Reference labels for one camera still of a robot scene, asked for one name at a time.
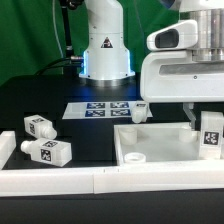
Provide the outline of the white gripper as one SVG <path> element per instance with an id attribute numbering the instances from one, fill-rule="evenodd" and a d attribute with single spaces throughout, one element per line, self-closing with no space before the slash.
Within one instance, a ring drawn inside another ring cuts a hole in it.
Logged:
<path id="1" fill-rule="evenodd" d="M 184 102 L 195 129 L 194 104 L 224 101 L 224 63 L 194 62 L 189 51 L 150 53 L 143 61 L 140 95 L 149 103 Z"/>

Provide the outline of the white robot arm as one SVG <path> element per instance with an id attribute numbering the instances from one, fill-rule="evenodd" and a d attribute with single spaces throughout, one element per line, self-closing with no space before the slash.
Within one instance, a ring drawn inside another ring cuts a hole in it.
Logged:
<path id="1" fill-rule="evenodd" d="M 123 9 L 117 0 L 84 0 L 89 45 L 80 77 L 98 86 L 132 78 L 123 40 Z M 189 118 L 195 102 L 224 101 L 224 0 L 160 0 L 179 12 L 177 23 L 147 37 L 140 95 L 132 120 L 146 120 L 149 103 L 182 102 Z"/>

